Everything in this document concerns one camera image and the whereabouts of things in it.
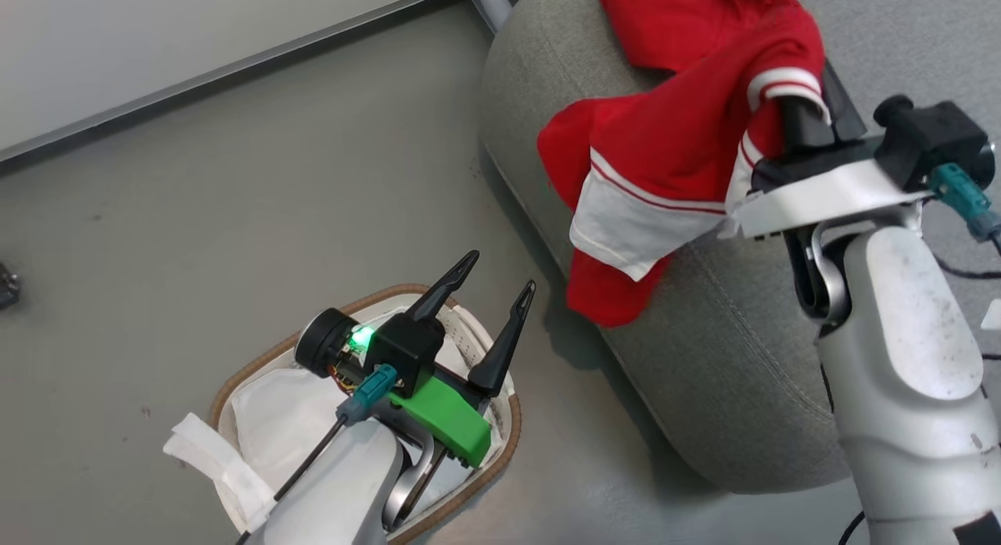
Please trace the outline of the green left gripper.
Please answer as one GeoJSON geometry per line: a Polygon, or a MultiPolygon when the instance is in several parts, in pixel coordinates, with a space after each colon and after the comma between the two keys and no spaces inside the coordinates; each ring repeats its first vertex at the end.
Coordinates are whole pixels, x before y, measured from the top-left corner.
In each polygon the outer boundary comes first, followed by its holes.
{"type": "MultiPolygon", "coordinates": [[[[364,421],[376,405],[387,402],[426,428],[451,456],[466,466],[480,466],[490,448],[490,424],[475,403],[437,374],[436,357],[446,332],[435,320],[479,257],[479,250],[469,250],[405,313],[390,316],[378,327],[330,307],[301,332],[296,363],[319,378],[347,385],[348,397],[336,413],[341,425],[364,421]]],[[[500,395],[535,293],[536,282],[529,280],[493,345],[466,377],[466,384],[483,399],[500,395]]]]}

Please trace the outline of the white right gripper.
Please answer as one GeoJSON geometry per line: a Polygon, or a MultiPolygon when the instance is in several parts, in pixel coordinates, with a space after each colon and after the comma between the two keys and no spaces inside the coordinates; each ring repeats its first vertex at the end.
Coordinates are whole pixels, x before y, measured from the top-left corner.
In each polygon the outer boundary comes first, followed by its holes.
{"type": "Polygon", "coordinates": [[[906,192],[883,170],[875,154],[882,138],[864,138],[865,122],[829,58],[821,84],[829,124],[813,101],[780,97],[786,156],[754,165],[751,191],[734,206],[735,236],[780,234],[931,196],[926,189],[906,192]]]}

